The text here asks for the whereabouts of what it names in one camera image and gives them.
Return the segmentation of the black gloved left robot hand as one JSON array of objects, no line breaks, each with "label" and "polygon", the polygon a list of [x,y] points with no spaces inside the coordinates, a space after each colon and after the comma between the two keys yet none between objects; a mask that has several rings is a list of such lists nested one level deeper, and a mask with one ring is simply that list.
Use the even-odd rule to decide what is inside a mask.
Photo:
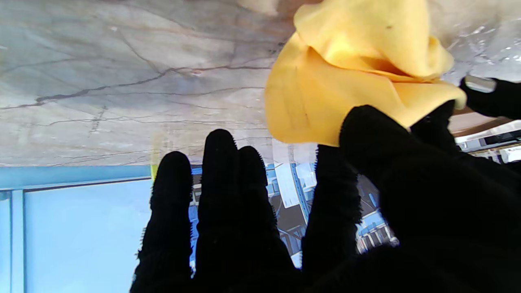
[{"label": "black gloved left robot hand", "polygon": [[[496,83],[495,90],[490,93],[473,90],[461,81],[460,89],[466,93],[467,105],[473,111],[487,117],[519,120],[521,117],[520,84],[500,79],[493,79],[493,81]],[[520,162],[500,165],[483,157],[467,154],[455,143],[454,136],[448,130],[454,108],[454,100],[445,102],[411,126],[412,134],[420,141],[447,153],[450,157],[476,169],[480,174],[501,185],[519,187]]]}]

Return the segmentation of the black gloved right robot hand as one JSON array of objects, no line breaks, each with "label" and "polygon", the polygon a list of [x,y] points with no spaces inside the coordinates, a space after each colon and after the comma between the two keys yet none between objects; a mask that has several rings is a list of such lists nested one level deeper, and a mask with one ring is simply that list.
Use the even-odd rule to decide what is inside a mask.
[{"label": "black gloved right robot hand", "polygon": [[317,149],[297,269],[280,238],[265,165],[216,129],[204,146],[196,271],[193,176],[165,155],[131,293],[519,293],[520,191],[417,139],[371,106]]}]

